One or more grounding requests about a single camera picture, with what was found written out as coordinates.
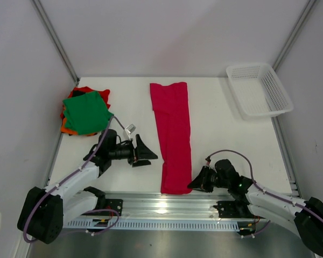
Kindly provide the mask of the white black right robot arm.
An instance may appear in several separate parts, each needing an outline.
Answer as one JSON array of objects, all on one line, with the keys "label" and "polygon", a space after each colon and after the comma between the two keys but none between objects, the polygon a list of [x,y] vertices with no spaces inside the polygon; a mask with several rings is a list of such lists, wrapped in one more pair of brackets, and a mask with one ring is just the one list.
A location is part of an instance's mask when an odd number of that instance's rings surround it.
[{"label": "white black right robot arm", "polygon": [[227,189],[234,199],[235,211],[241,218],[262,217],[291,231],[303,244],[323,257],[323,202],[282,195],[263,188],[252,179],[240,175],[227,159],[216,162],[214,168],[203,166],[189,189],[213,192]]}]

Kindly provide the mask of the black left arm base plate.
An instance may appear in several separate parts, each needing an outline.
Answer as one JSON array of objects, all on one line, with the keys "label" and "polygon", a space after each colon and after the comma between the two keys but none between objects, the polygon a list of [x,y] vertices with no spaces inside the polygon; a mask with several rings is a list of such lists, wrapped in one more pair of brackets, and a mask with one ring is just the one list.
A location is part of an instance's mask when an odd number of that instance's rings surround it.
[{"label": "black left arm base plate", "polygon": [[[121,216],[122,210],[123,210],[123,200],[122,199],[106,199],[106,202],[104,204],[98,204],[95,209],[96,210],[111,209],[111,210],[118,212],[118,214]],[[116,216],[116,213],[112,212],[112,211],[102,211],[102,212],[99,212],[99,215],[111,217],[111,216]]]}]

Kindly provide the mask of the crimson t shirt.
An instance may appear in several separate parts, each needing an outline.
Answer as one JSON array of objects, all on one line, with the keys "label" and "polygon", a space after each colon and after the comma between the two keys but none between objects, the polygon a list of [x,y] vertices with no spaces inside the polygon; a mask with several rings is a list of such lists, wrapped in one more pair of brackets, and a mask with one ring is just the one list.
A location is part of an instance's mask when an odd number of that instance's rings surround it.
[{"label": "crimson t shirt", "polygon": [[184,195],[191,192],[191,125],[186,82],[167,86],[151,83],[150,97],[163,158],[161,193]]}]

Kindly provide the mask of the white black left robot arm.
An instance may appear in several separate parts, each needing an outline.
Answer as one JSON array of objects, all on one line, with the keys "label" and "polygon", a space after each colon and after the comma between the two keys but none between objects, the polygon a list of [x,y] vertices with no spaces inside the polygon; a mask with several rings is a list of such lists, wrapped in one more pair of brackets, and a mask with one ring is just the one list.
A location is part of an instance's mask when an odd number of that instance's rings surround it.
[{"label": "white black left robot arm", "polygon": [[84,163],[74,172],[44,188],[34,187],[26,195],[17,228],[27,242],[53,242],[64,225],[83,214],[103,214],[119,217],[120,211],[110,205],[102,190],[90,186],[111,166],[113,160],[127,160],[132,167],[148,166],[157,155],[142,141],[117,142],[117,132],[101,133],[98,143],[83,158]]}]

